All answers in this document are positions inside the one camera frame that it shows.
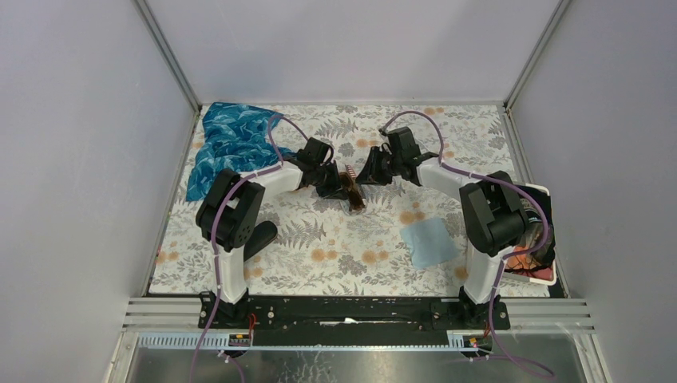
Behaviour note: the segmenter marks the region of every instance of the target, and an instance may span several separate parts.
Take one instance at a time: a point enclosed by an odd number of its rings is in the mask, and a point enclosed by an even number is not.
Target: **silver panel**
[[[594,326],[583,299],[507,298],[512,329],[521,334],[592,334]],[[198,298],[132,298],[124,328],[131,331],[199,331]],[[454,334],[477,332],[454,331]]]
[[[506,348],[552,368],[558,381],[585,381],[575,342],[566,335],[504,337]],[[129,382],[185,383],[190,349],[139,348]],[[248,351],[237,361],[248,382],[541,382],[505,361],[469,362],[454,352],[395,351]],[[193,381],[240,381],[232,362],[216,351],[200,351]]]

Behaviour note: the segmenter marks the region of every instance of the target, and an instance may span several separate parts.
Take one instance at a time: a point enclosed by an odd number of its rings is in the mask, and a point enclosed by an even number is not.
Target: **small brown item held by gripper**
[[[359,192],[358,185],[346,172],[340,172],[338,178],[341,180],[343,190],[348,194],[348,202],[350,203],[350,211],[361,211],[364,206],[364,200]]]

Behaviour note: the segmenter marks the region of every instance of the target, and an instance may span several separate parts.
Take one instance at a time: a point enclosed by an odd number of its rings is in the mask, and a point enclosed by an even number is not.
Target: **light gray wall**
[[[617,382],[677,374],[677,3],[574,2],[515,108]]]
[[[0,5],[0,381],[101,381],[192,111],[131,1]]]
[[[557,0],[151,0],[203,102],[496,101]]]

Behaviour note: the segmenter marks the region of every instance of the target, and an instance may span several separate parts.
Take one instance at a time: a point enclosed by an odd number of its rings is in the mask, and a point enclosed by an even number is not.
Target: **light blue cloth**
[[[188,178],[186,200],[207,196],[216,176],[224,169],[252,172],[278,161],[272,145],[266,142],[268,119],[276,113],[255,106],[215,102],[202,119],[204,145],[195,156],[195,167]],[[274,128],[279,120],[273,121]],[[291,154],[280,148],[284,155]]]
[[[439,265],[458,256],[458,249],[449,237],[441,218],[426,219],[400,230],[417,269]]]

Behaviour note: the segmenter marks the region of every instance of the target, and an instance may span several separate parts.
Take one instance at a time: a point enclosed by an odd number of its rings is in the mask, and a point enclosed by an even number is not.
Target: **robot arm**
[[[388,145],[371,148],[357,183],[383,185],[392,182],[393,176],[401,176],[412,184],[460,200],[473,257],[459,298],[469,306],[486,306],[501,257],[513,250],[527,227],[519,196],[506,187],[444,169],[436,154],[421,153],[409,128],[382,133]],[[489,176],[512,183],[505,172]]]
[[[226,303],[238,302],[247,292],[244,281],[244,261],[251,258],[277,236],[272,222],[256,225],[261,203],[275,195],[291,192],[306,186],[315,186],[324,198],[347,198],[342,189],[336,163],[325,160],[331,150],[328,144],[310,138],[306,147],[295,157],[287,158],[282,165],[274,165],[255,172],[256,177],[245,181],[235,192],[216,226],[216,243],[224,248],[219,257],[222,282],[219,298]],[[225,196],[240,181],[250,176],[225,169],[214,180],[197,212],[196,223],[206,240],[212,238],[212,224]]]

